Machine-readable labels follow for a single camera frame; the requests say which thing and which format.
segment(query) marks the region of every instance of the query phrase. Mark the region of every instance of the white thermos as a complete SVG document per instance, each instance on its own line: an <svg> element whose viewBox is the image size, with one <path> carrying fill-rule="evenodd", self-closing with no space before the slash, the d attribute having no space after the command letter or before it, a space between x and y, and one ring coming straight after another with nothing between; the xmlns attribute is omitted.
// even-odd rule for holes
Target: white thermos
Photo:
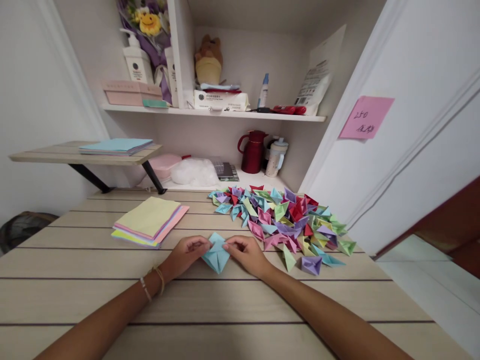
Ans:
<svg viewBox="0 0 480 360"><path fill-rule="evenodd" d="M266 166L265 175L270 178L274 178L279 173L284 163L285 154L289 144L284 142L284 138L281 137L275 141L270 147L270 158L268 159L268 165Z"/></svg>

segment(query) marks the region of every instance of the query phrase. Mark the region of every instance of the yellow flower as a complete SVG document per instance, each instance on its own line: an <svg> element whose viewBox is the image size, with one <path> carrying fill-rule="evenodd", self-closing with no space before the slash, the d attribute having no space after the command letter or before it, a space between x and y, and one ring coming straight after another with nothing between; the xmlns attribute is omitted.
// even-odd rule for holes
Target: yellow flower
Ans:
<svg viewBox="0 0 480 360"><path fill-rule="evenodd" d="M145 35L156 36L159 34L162 26L160 18L156 14L142 12L140 14L140 31Z"/></svg>

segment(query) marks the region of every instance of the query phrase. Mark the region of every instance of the floor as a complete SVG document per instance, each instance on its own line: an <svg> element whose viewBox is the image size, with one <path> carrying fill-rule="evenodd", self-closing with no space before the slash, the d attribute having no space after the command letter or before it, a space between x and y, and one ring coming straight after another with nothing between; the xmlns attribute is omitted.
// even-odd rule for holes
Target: floor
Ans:
<svg viewBox="0 0 480 360"><path fill-rule="evenodd" d="M415 235L377 264L465 351L480 360L480 279Z"/></svg>

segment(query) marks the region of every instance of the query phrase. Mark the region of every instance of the stuffed toy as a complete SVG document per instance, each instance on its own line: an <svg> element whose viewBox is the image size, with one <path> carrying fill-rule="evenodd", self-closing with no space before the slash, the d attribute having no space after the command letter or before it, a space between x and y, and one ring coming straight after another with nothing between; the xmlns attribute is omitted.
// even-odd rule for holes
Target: stuffed toy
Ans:
<svg viewBox="0 0 480 360"><path fill-rule="evenodd" d="M205 35L201 40L201 46L195 54L196 77L200 84L218 85L224 58L220 51L220 39L213 40L210 35Z"/></svg>

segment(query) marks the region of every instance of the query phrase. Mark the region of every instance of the wooden shelf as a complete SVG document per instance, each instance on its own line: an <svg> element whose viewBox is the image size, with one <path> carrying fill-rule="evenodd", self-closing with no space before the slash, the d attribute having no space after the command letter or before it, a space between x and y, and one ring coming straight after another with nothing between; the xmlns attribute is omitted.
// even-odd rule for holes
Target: wooden shelf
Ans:
<svg viewBox="0 0 480 360"><path fill-rule="evenodd" d="M150 114L169 114L169 115L189 115L189 116L210 116L222 118L244 118L244 119L265 119L265 120L287 120L323 123L326 116L304 116L304 115L284 115L275 113L258 113L244 111L209 111L196 109L178 109L178 108L155 108L144 106L111 105L101 106L106 111L119 111L129 113L150 113Z"/></svg>

